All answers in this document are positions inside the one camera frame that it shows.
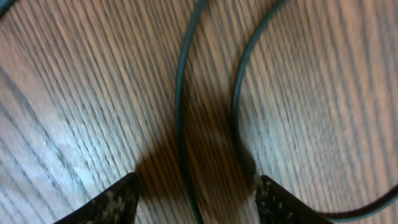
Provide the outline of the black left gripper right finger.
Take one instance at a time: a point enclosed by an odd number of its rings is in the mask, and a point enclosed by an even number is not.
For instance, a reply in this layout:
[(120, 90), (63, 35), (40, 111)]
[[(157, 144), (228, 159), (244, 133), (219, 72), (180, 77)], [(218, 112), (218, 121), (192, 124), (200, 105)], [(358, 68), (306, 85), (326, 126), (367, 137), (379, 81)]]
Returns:
[(256, 206), (261, 224), (331, 224), (266, 175), (257, 175)]

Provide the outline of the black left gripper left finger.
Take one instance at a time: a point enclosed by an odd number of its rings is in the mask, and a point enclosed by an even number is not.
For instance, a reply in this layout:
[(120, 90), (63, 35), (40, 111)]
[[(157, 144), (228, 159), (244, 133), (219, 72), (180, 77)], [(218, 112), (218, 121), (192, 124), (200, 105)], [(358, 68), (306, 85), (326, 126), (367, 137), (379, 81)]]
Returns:
[(139, 201), (139, 178), (128, 173), (58, 223), (134, 223)]

